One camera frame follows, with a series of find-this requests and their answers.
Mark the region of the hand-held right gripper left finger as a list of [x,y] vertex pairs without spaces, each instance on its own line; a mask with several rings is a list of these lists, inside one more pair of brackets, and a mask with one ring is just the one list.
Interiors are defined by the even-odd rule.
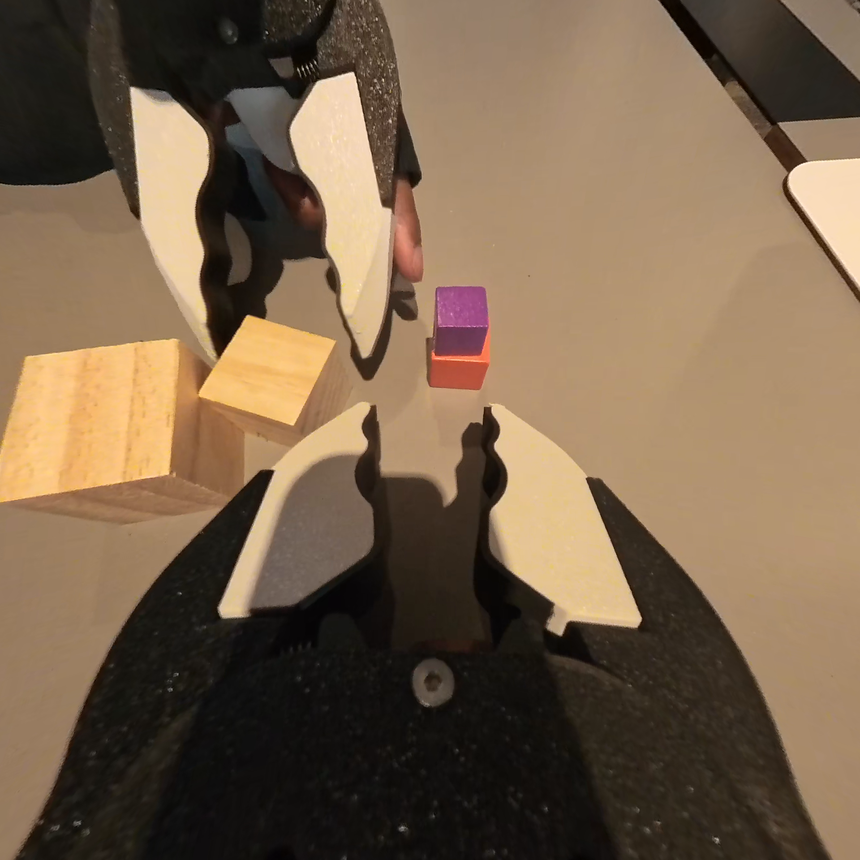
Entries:
[[303,608],[374,554],[377,408],[360,402],[275,465],[219,602],[221,618]]

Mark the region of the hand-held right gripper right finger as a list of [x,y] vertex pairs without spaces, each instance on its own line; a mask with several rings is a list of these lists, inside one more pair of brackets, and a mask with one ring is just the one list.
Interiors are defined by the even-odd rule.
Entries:
[[641,613],[586,473],[492,403],[482,420],[479,553],[503,606],[553,636],[572,624],[639,629]]

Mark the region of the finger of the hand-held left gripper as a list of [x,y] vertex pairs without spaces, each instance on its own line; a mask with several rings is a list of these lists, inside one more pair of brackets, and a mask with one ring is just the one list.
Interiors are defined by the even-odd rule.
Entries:
[[340,315],[360,360],[369,360],[388,314],[395,217],[380,197],[355,73],[314,82],[287,137],[297,170],[323,209],[322,245]]
[[156,267],[199,346],[217,360],[234,331],[226,214],[230,167],[210,132],[162,90],[130,89],[139,220]]

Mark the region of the medium natural wooden cube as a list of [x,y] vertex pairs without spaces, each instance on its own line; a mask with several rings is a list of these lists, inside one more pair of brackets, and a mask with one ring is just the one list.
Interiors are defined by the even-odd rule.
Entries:
[[199,396],[245,433],[292,447],[339,415],[351,390],[334,340],[247,316]]

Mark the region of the small purple wooden cube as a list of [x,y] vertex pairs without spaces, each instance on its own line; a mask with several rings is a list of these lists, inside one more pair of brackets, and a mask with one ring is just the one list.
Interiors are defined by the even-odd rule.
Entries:
[[489,303],[480,285],[446,285],[435,291],[434,352],[440,357],[477,357],[489,333]]

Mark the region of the small orange wooden cube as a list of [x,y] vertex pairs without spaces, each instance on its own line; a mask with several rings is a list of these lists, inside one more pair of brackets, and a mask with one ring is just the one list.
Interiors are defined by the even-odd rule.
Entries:
[[436,389],[479,391],[490,367],[490,344],[488,331],[481,353],[439,356],[434,351],[434,339],[426,338],[427,384]]

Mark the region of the large natural wooden cube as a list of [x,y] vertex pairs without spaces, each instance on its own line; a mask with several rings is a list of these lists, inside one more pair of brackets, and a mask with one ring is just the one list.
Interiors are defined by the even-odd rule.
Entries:
[[244,436],[200,399],[209,373],[179,340],[27,357],[2,504],[121,524],[221,507],[244,484]]

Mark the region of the person's left hand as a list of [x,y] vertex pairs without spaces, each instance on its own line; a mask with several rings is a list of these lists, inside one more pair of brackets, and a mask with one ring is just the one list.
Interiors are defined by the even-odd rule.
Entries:
[[[263,158],[263,166],[268,179],[297,224],[307,230],[322,232],[325,211],[308,182],[303,177],[278,167],[266,157]],[[409,177],[397,176],[395,190],[393,263],[399,274],[415,284],[423,278],[424,252],[421,222]]]

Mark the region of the white rounded board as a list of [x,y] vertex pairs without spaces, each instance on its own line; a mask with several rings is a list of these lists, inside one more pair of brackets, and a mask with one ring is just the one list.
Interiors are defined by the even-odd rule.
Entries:
[[807,161],[784,180],[791,204],[859,296],[859,159]]

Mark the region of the black furniture panel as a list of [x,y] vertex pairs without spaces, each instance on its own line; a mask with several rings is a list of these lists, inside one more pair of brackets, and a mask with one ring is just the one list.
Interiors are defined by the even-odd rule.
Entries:
[[662,5],[704,58],[722,60],[771,122],[858,118],[858,76],[782,2]]

